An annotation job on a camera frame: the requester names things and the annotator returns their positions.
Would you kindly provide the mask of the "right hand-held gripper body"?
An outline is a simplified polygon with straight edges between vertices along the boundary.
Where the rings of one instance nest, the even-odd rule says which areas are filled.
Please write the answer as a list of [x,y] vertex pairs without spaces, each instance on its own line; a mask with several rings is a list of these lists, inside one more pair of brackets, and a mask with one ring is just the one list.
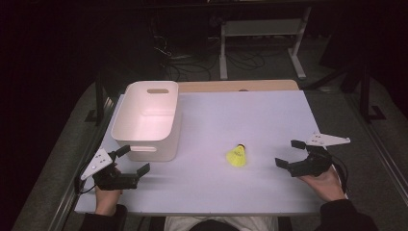
[[305,143],[306,148],[304,150],[308,156],[303,161],[290,163],[288,172],[291,177],[321,175],[334,165],[333,156],[326,147],[350,143],[350,138],[314,133]]

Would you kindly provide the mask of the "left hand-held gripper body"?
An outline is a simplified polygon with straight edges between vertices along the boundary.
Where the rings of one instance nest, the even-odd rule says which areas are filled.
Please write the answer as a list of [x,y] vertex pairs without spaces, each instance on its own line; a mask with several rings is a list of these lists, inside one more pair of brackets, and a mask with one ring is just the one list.
[[104,148],[96,151],[90,159],[84,172],[80,175],[82,181],[92,178],[96,186],[104,191],[130,190],[138,186],[140,177],[137,173],[121,173]]

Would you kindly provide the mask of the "white plastic storage bin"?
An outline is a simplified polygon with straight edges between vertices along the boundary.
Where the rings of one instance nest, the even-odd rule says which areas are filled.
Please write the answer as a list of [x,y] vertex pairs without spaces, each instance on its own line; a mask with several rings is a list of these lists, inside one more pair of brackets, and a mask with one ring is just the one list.
[[139,81],[124,92],[111,136],[120,146],[129,145],[134,162],[168,162],[175,158],[182,111],[179,86],[172,81]]

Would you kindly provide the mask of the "yellow shuttlecock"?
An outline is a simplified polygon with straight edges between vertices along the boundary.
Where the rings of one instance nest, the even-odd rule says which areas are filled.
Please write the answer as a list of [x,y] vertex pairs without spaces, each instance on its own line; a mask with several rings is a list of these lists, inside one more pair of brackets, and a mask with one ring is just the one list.
[[246,165],[245,146],[238,144],[226,154],[227,162],[233,167],[243,167]]

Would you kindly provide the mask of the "person's left hand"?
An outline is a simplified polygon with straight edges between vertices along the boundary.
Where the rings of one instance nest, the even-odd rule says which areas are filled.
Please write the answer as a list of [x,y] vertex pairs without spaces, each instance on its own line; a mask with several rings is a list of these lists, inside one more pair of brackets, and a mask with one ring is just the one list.
[[116,212],[116,205],[121,195],[122,190],[104,191],[96,186],[95,213],[99,216],[112,217]]

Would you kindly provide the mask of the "person's right hand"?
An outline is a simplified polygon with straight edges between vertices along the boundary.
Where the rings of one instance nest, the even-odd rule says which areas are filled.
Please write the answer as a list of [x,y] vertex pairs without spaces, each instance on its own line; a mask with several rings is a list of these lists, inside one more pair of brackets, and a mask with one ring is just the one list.
[[338,173],[333,167],[319,176],[305,175],[299,179],[311,187],[323,201],[346,199]]

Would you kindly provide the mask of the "black metal stand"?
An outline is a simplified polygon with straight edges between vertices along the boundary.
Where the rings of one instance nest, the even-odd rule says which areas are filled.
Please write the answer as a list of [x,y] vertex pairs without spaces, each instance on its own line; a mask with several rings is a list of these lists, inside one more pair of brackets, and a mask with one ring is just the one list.
[[359,113],[365,122],[384,120],[386,117],[378,106],[370,104],[370,76],[365,62],[352,64],[345,72],[345,78],[341,84],[341,90],[352,93],[360,87]]
[[85,122],[94,122],[99,126],[104,117],[104,87],[102,84],[101,74],[98,73],[95,78],[95,108],[90,110],[87,114]]

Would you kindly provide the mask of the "white foam board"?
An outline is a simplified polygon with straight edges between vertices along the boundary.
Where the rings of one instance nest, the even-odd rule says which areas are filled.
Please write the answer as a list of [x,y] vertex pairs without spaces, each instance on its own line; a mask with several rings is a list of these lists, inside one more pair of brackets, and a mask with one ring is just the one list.
[[[291,140],[318,131],[301,90],[196,92],[179,97],[178,152],[154,162],[121,204],[146,216],[300,216],[319,211],[321,200],[275,164],[306,158]],[[246,165],[233,167],[226,154],[245,146]]]

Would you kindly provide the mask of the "wooden table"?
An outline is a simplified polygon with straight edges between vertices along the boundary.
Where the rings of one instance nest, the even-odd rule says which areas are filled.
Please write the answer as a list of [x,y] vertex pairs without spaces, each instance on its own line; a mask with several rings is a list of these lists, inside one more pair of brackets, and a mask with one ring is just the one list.
[[294,80],[181,82],[178,86],[180,92],[299,90]]

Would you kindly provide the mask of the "aluminium frame rail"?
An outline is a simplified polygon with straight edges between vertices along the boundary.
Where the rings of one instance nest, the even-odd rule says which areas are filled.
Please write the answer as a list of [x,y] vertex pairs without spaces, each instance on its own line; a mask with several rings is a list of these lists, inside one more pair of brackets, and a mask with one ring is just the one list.
[[92,99],[89,104],[80,103],[74,108],[62,133],[62,150],[57,150],[56,160],[51,164],[52,174],[57,178],[55,185],[62,195],[47,231],[64,230],[78,200],[77,177],[100,145],[114,109],[115,100],[110,97],[101,104]]
[[408,181],[405,179],[405,177],[397,167],[384,142],[380,139],[378,133],[374,130],[374,127],[370,123],[366,122],[366,120],[360,115],[357,100],[350,95],[346,95],[345,100],[352,112],[359,120],[363,129],[370,137],[370,140],[379,155],[380,162],[388,172],[404,204],[408,207]]

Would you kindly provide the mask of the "white metal stand frame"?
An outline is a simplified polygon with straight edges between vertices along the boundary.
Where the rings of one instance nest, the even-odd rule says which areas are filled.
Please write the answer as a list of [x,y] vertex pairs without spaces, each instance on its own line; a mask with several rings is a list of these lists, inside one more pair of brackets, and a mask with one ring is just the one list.
[[290,59],[297,77],[306,78],[306,73],[297,57],[305,29],[308,24],[312,8],[307,7],[300,18],[266,19],[266,20],[238,20],[226,21],[220,27],[220,54],[219,73],[221,80],[228,79],[225,43],[231,37],[257,37],[257,36],[295,36],[293,46],[288,49]]

